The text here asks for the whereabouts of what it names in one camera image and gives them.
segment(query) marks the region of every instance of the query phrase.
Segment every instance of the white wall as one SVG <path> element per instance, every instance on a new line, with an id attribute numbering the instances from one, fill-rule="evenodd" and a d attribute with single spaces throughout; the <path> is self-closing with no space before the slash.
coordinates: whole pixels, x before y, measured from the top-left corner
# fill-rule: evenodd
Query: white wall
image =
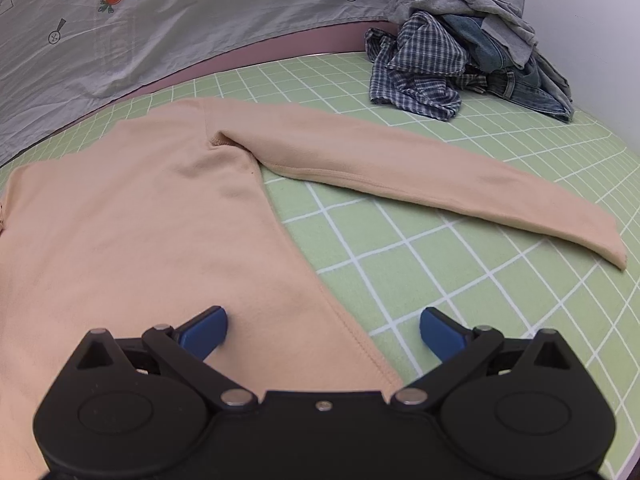
<path id="1" fill-rule="evenodd" d="M 524 19 L 575 104 L 640 153 L 640 0 L 526 0 Z"/>

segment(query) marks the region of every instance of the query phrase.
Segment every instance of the metal pin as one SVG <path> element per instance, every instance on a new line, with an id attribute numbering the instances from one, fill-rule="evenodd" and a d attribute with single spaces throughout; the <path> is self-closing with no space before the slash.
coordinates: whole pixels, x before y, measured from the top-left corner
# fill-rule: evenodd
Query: metal pin
<path id="1" fill-rule="evenodd" d="M 328 400 L 318 400 L 316 402 L 316 410 L 319 412 L 328 412 L 334 405 Z"/>
<path id="2" fill-rule="evenodd" d="M 405 406 L 422 404 L 428 398 L 427 392 L 420 388 L 403 388 L 396 393 L 396 400 L 402 402 Z"/>
<path id="3" fill-rule="evenodd" d="M 254 396 L 251 392 L 242 388 L 232 388 L 231 390 L 223 392 L 222 395 L 220 395 L 220 399 L 227 406 L 245 406 L 254 400 Z"/>

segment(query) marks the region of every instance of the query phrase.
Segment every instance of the peach sweatshirt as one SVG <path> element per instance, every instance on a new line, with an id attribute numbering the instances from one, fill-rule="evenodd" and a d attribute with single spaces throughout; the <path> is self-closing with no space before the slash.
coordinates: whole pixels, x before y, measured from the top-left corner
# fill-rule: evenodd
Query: peach sweatshirt
<path id="1" fill-rule="evenodd" d="M 298 105 L 155 108 L 82 152 L 11 174 L 0 205 L 2 480 L 44 471 L 33 414 L 92 327 L 136 337 L 220 304 L 229 334 L 206 362 L 259 395 L 401 387 L 274 216 L 258 161 L 565 238 L 625 267 L 609 214 L 491 158 Z"/>

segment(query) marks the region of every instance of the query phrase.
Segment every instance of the shirt sleeve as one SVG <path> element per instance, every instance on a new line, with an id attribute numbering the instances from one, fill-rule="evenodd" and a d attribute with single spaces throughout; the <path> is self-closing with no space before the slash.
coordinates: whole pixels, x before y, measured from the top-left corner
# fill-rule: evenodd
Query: shirt sleeve
<path id="1" fill-rule="evenodd" d="M 558 184 L 400 128 L 295 104 L 202 100 L 207 135 L 282 176 L 446 209 L 593 250 L 626 267 L 613 216 Z"/>

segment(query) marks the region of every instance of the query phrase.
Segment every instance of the plaid shirt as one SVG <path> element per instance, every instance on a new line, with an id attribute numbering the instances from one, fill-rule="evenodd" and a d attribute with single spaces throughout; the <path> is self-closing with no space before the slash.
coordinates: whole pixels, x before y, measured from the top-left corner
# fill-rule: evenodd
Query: plaid shirt
<path id="1" fill-rule="evenodd" d="M 419 10 L 398 38 L 370 28 L 365 50 L 373 62 L 369 99 L 401 110 L 448 121 L 462 100 L 451 86 L 484 91 L 479 74 L 465 74 L 468 54 L 428 12 Z"/>

